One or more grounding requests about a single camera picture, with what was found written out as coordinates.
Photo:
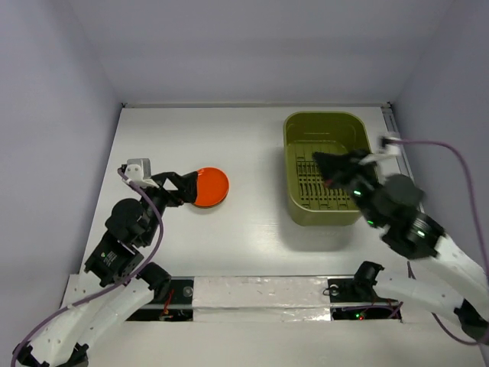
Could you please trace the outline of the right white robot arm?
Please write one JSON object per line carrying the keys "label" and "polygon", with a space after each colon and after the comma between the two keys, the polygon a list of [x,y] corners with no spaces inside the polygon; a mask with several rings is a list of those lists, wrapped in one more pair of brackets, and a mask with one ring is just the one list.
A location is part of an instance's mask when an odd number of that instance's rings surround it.
{"label": "right white robot arm", "polygon": [[488,343],[488,281],[433,218],[419,210],[424,192],[403,174],[376,175],[380,154],[364,150],[346,154],[312,154],[325,187],[344,190],[373,229],[382,230],[381,241],[411,262],[425,266],[448,286],[397,278],[383,265],[363,261],[346,291],[362,300],[408,300],[456,326],[475,343]]}

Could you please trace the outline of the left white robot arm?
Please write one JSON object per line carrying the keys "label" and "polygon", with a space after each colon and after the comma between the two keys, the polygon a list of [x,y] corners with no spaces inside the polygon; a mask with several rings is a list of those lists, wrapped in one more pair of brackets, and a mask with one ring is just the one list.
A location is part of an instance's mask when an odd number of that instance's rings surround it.
{"label": "left white robot arm", "polygon": [[15,347],[13,366],[86,366],[94,344],[145,304],[166,300],[171,275],[153,261],[169,207],[195,203],[196,171],[151,175],[137,164],[118,169],[139,195],[118,201],[87,258],[71,302],[41,321]]}

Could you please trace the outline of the orange plate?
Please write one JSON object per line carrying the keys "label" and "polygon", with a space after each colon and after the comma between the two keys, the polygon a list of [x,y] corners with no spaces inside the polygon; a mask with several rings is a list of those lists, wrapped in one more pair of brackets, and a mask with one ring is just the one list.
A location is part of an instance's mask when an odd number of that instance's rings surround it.
{"label": "orange plate", "polygon": [[193,205],[208,209],[218,206],[228,195],[228,176],[216,167],[204,167],[197,171],[196,200]]}

